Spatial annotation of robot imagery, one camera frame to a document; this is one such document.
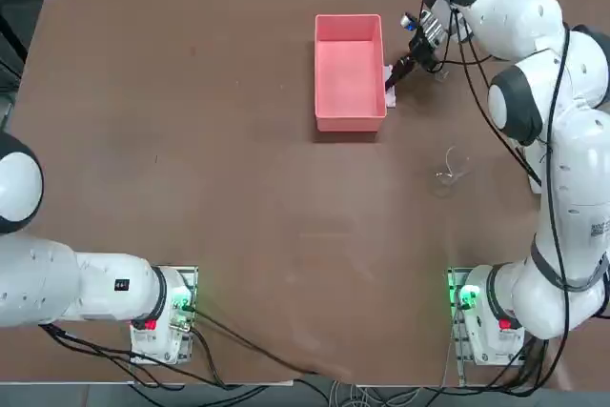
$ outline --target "brown tabletop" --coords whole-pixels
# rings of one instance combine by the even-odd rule
[[[559,1],[570,24],[610,31],[600,14],[608,0]],[[315,15],[381,14],[390,63],[410,38],[400,15],[419,2],[46,0],[11,124],[46,174],[29,232],[75,250],[197,265],[199,307],[321,374],[439,384],[446,267],[524,258],[538,200],[458,67],[443,81],[410,75],[374,139],[320,135],[313,116]],[[471,172],[439,196],[435,172],[452,146]],[[570,335],[561,387],[606,388],[595,369],[610,352],[605,326]],[[67,327],[129,345],[125,324]],[[296,376],[202,329],[226,379]],[[1,380],[126,379],[35,328],[0,336]],[[198,349],[187,367],[207,374]],[[468,380],[492,373],[469,369]]]

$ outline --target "cable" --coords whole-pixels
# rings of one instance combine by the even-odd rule
[[[324,394],[324,392],[322,390],[320,390],[317,386],[315,386],[313,383],[310,383],[307,380],[303,380],[301,378],[295,380],[295,383],[300,383],[302,385],[308,386],[309,388],[311,388],[312,390],[314,390],[316,393],[318,393],[319,395],[321,395],[322,397],[324,397],[324,400],[326,400],[326,402],[330,402],[330,398],[328,396],[326,396]]]
[[[494,56],[492,56],[492,55],[490,54],[490,55],[489,55],[489,56],[487,56],[487,57],[483,57],[482,59],[478,59],[478,60],[476,60],[476,61],[468,61],[468,62],[466,62],[465,64],[466,64],[467,66],[475,66],[475,65],[477,65],[477,64],[482,64],[483,62],[487,62],[487,61],[489,61],[489,60],[490,60],[492,57],[494,57]],[[461,61],[452,61],[452,60],[449,60],[449,59],[444,59],[444,60],[440,61],[440,63],[439,63],[439,64],[458,64],[458,65],[460,65],[460,66],[464,65],[464,63],[463,63],[463,62],[461,62]]]
[[[216,365],[214,364],[212,352],[210,351],[210,346],[208,345],[208,342],[206,341],[205,337],[195,328],[191,329],[191,333],[195,337],[197,337],[197,340],[199,340],[199,343],[201,343],[201,346],[203,347],[203,350],[206,353],[206,359],[208,360],[208,367],[210,368],[210,372],[212,373],[213,381],[215,381],[219,387],[227,391],[240,388],[241,385],[227,385],[224,381],[222,381],[222,378],[220,378],[218,370],[216,369]]]
[[[140,359],[146,359],[148,361],[154,362],[156,364],[158,364],[159,366],[162,366],[172,372],[176,372],[177,374],[180,374],[182,376],[188,376],[190,378],[193,378],[197,381],[202,381],[204,383],[207,383],[209,385],[213,385],[213,386],[217,386],[216,383],[214,383],[211,380],[208,380],[202,376],[198,376],[197,374],[193,374],[191,372],[188,371],[183,371],[182,369],[178,369],[177,367],[172,366],[171,364],[167,364],[164,361],[161,361],[159,359],[156,359],[154,357],[150,357],[147,355],[142,355],[140,353],[136,353],[136,352],[132,352],[130,350],[119,350],[119,349],[114,349],[114,348],[108,348],[102,345],[96,345],[92,342],[89,342],[85,339],[82,338],[78,338],[78,337],[74,337],[69,335],[68,333],[66,333],[66,331],[64,331],[63,329],[53,325],[53,324],[48,324],[48,325],[42,325],[41,326],[42,329],[44,329],[47,334],[49,334],[51,337],[55,336],[57,338],[61,338],[64,340],[67,340],[69,342],[73,342],[73,343],[77,343],[79,345],[88,347],[94,351],[100,351],[103,353],[111,353],[111,354],[117,354],[117,355],[124,355],[124,356],[128,356],[129,358],[140,358]]]
[[[302,374],[308,374],[308,375],[312,375],[312,376],[317,375],[316,372],[313,372],[313,371],[310,371],[310,370],[307,370],[307,369],[303,369],[302,367],[298,367],[298,366],[296,366],[296,365],[294,365],[294,364],[292,364],[292,363],[282,359],[281,357],[276,356],[276,355],[274,355],[271,352],[268,352],[264,348],[262,348],[262,347],[256,345],[255,343],[251,342],[246,337],[243,337],[240,334],[236,333],[235,331],[233,331],[229,327],[225,326],[224,324],[222,324],[219,321],[217,321],[214,318],[212,318],[211,316],[196,310],[195,307],[187,306],[187,307],[183,307],[182,310],[187,311],[187,312],[194,312],[195,314],[201,316],[202,318],[206,319],[207,321],[210,321],[217,328],[220,328],[221,330],[223,330],[226,333],[229,333],[231,336],[235,337],[237,340],[239,340],[239,342],[242,345],[246,346],[247,348],[250,348],[251,350],[256,350],[257,352],[261,353],[262,355],[268,357],[269,359],[272,359],[273,361],[277,362],[278,364],[281,364],[284,367],[287,367],[288,369],[291,369],[291,370],[293,370],[295,372],[300,372]]]
[[[152,397],[149,397],[148,395],[145,395],[144,393],[142,393],[140,390],[138,390],[137,388],[135,388],[133,385],[129,384],[127,385],[128,388],[131,388],[132,390],[134,390],[140,397],[145,398],[150,404],[156,406],[156,407],[167,407],[164,404],[162,404],[161,402],[157,402],[156,400],[154,400]]]
[[[610,275],[606,272],[603,275],[603,303],[601,304],[600,309],[593,315],[595,318],[599,319],[610,319],[610,315],[604,315],[603,312],[608,307],[608,301],[610,301]]]
[[[470,46],[471,53],[475,57],[475,62],[477,63],[478,70],[480,71],[480,74],[483,77],[485,86],[487,87],[487,90],[489,90],[489,80],[487,79],[487,74],[485,73],[483,66],[480,65],[480,61],[478,60],[477,52],[475,51],[475,46],[473,45],[473,40],[470,37],[470,35],[468,36],[468,45]]]
[[[2,59],[0,59],[0,68],[4,69],[7,73],[12,75],[17,81],[21,81],[21,74],[19,74],[18,71],[16,71],[13,67],[4,62]]]
[[[553,90],[553,97],[551,99],[551,108],[549,110],[549,120],[548,127],[546,130],[546,192],[549,206],[549,217],[551,222],[551,232],[553,233],[553,242],[555,243],[555,249],[557,250],[557,259],[559,263],[559,273],[561,275],[561,283],[563,289],[563,301],[565,307],[565,319],[563,323],[563,336],[561,337],[561,342],[559,343],[559,349],[555,358],[553,359],[553,363],[549,368],[546,376],[542,378],[542,380],[535,385],[532,389],[532,393],[536,391],[539,387],[543,386],[546,381],[551,377],[555,368],[559,363],[559,359],[561,358],[561,354],[563,353],[563,349],[565,348],[565,344],[568,339],[568,333],[570,331],[570,297],[568,295],[568,287],[567,287],[567,277],[565,274],[565,266],[563,265],[563,255],[561,254],[561,247],[559,245],[559,235],[557,231],[557,222],[555,221],[555,206],[553,202],[553,182],[552,182],[552,168],[551,168],[551,160],[553,158],[553,149],[551,148],[551,142],[553,141],[553,118],[555,117],[555,108],[557,106],[557,98],[559,96],[559,87],[561,85],[561,79],[563,78],[563,72],[565,70],[565,63],[568,57],[568,49],[570,47],[570,31],[564,25],[564,39],[563,39],[563,50],[561,52],[561,62],[559,63],[559,73],[557,75],[557,80],[555,82],[555,89]]]
[[[160,382],[159,380],[157,380],[153,374],[151,374],[151,372],[146,369],[145,367],[143,367],[140,364],[137,364],[135,362],[129,361],[128,359],[125,359],[124,357],[121,356],[111,356],[108,355],[105,352],[102,352],[100,350],[85,350],[82,348],[78,348],[78,347],[74,347],[66,342],[63,342],[59,336],[56,335],[56,333],[54,332],[54,330],[52,328],[50,328],[49,325],[42,325],[40,326],[56,343],[58,343],[59,345],[61,345],[64,348],[67,348],[69,350],[72,350],[76,353],[81,353],[84,355],[90,355],[90,356],[98,356],[98,357],[102,357],[105,358],[107,360],[109,360],[110,362],[114,363],[119,369],[121,369],[123,372],[127,373],[128,375],[130,375],[137,383],[147,387],[147,388],[161,388],[164,389],[166,391],[182,391],[184,389],[184,385],[182,386],[170,386],[170,385],[166,385],[162,382]],[[154,385],[151,386],[150,383],[147,383],[146,381],[143,381],[141,378],[139,378],[138,376],[136,376],[132,371],[130,371],[129,369],[123,367],[122,365],[118,364],[117,361],[122,361],[126,364],[129,364],[133,367],[135,367],[136,369],[139,369],[140,371],[144,372],[154,383]]]
[[[456,18],[456,23],[457,23],[458,22],[458,13],[455,10],[453,11],[453,15]],[[472,81],[472,79],[470,77],[470,73],[468,72],[468,66],[466,65],[466,57],[464,56],[464,48],[463,48],[463,45],[461,43],[461,36],[460,36],[460,33],[459,33],[459,25],[457,25],[457,43],[459,44],[459,54],[461,56],[462,67],[464,68],[464,74],[466,75],[466,81],[468,82],[468,87],[470,88],[470,92],[472,93],[473,97],[475,98],[475,103],[477,104],[477,108],[480,111],[480,114],[483,116],[483,119],[485,120],[485,123],[487,124],[489,129],[491,129],[491,131],[494,133],[496,138],[501,142],[501,144],[504,146],[504,148],[511,154],[511,156],[513,156],[513,158],[520,164],[520,166],[527,172],[527,174],[534,181],[536,181],[536,183],[538,183],[539,186],[540,186],[541,185],[541,181],[540,181],[540,178],[537,176],[536,172],[534,172],[534,170],[530,167],[529,164],[527,164],[527,162],[522,162],[520,160],[519,156],[510,147],[510,145],[506,142],[506,140],[504,140],[504,138],[500,135],[500,133],[496,130],[494,124],[489,119],[489,117],[487,116],[487,113],[485,112],[485,110],[481,106],[480,101],[478,100],[477,92],[475,91],[475,86],[474,86],[473,81]]]
[[[236,405],[236,404],[238,404],[240,402],[244,402],[244,401],[246,401],[248,399],[251,399],[254,396],[260,395],[263,391],[266,391],[269,388],[270,388],[269,386],[258,386],[256,388],[253,388],[250,391],[247,391],[246,393],[242,393],[239,396],[230,397],[228,399],[221,399],[221,400],[217,400],[215,402],[207,402],[205,404],[200,404],[197,407],[214,407],[214,406],[218,406],[218,407],[231,407],[231,406]]]

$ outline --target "pink container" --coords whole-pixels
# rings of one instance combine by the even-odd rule
[[[379,15],[316,16],[317,128],[324,132],[376,132],[385,113]]]

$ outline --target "robotic arm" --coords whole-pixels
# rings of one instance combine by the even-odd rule
[[[542,181],[538,230],[529,256],[519,262],[477,266],[466,280],[461,305],[476,363],[506,364],[523,332],[560,336],[564,301],[543,173],[546,142],[553,146],[555,219],[569,290],[570,329],[597,312],[610,245],[610,115],[596,110],[609,98],[610,37],[579,26],[566,32],[556,0],[424,0],[430,11],[402,58],[432,70],[444,38],[473,36],[499,59],[517,61],[496,75],[488,94],[493,122],[524,147]],[[457,11],[457,22],[452,20]],[[402,25],[413,29],[413,17]],[[553,123],[546,126],[565,34],[570,34]]]
[[[180,271],[129,254],[76,253],[61,243],[13,234],[33,219],[43,189],[33,152],[0,132],[0,327],[129,321],[135,353],[181,362],[191,322],[182,305],[192,305],[193,290]]]

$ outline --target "gray floor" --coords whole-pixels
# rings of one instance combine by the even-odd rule
[[[16,33],[26,45],[33,37],[38,13],[42,0],[0,0],[0,11],[10,21]],[[0,39],[0,58],[21,71],[23,65],[12,53],[4,40]],[[0,87],[12,80],[0,72]],[[330,389],[330,381],[324,378],[311,379],[325,393]],[[157,392],[145,389],[145,393],[158,403],[168,407],[194,407],[204,402],[211,402],[226,397],[218,389],[206,386],[188,386],[179,393]],[[414,407],[425,405],[430,398],[429,392],[424,392],[411,404]],[[148,407],[151,404],[139,397],[131,389],[120,385],[0,385],[0,407]],[[293,388],[274,387],[264,394],[253,398],[242,405],[280,406],[291,405],[319,406],[326,405],[325,400],[317,393],[303,385]],[[608,406],[610,393],[557,393],[541,390],[534,396],[518,399],[503,395],[481,395],[476,397],[441,396],[435,401],[435,407],[442,406],[488,406],[494,407],[563,407],[563,406]]]
[[[315,379],[315,384],[328,393],[330,382]],[[227,395],[216,388],[188,386],[179,393],[145,390],[153,400],[167,407],[195,407],[214,402]],[[240,394],[232,392],[229,397]],[[423,392],[411,405],[422,407],[431,393]],[[520,399],[504,395],[485,394],[475,397],[441,396],[434,407],[594,407],[609,405],[610,396],[605,393],[558,393],[541,390],[535,395]],[[4,385],[0,386],[2,407],[150,407],[151,404],[131,389],[119,385]],[[246,401],[244,406],[325,407],[326,401],[303,385],[272,387],[265,393]]]

